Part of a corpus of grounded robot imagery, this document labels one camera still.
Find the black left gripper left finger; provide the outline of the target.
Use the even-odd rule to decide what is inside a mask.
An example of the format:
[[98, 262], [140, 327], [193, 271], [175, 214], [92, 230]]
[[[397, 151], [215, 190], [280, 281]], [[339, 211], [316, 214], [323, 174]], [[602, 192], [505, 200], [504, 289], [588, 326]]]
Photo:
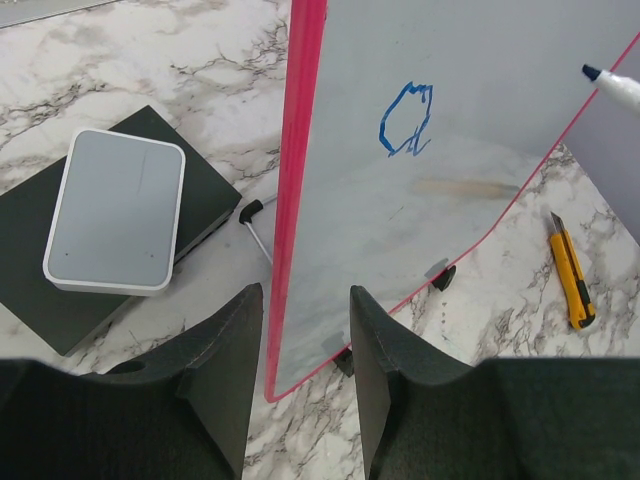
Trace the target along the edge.
[[263, 290], [106, 373], [1, 363], [5, 479], [238, 479], [259, 361]]

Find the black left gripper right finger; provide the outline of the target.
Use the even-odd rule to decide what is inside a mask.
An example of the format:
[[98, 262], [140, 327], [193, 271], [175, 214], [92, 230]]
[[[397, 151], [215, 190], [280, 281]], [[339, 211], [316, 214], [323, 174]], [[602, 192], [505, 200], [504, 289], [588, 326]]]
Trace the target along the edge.
[[635, 479], [635, 358], [491, 358], [470, 366], [350, 290], [369, 479]]

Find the pink framed whiteboard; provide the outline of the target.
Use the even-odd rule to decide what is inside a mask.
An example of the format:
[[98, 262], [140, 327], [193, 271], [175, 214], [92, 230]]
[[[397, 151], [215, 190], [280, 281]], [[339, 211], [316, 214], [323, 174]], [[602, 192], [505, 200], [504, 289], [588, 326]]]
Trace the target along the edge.
[[348, 345], [352, 286], [400, 306], [482, 241], [638, 32], [635, 1], [293, 2], [266, 399]]

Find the blue white whiteboard marker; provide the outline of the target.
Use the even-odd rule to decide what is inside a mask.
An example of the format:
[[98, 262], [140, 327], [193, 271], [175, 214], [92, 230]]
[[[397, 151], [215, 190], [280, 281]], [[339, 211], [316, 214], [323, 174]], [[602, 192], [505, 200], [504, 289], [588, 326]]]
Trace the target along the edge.
[[638, 81], [601, 70], [590, 65], [582, 66], [583, 75], [612, 101], [624, 107], [634, 115], [640, 112], [640, 84]]

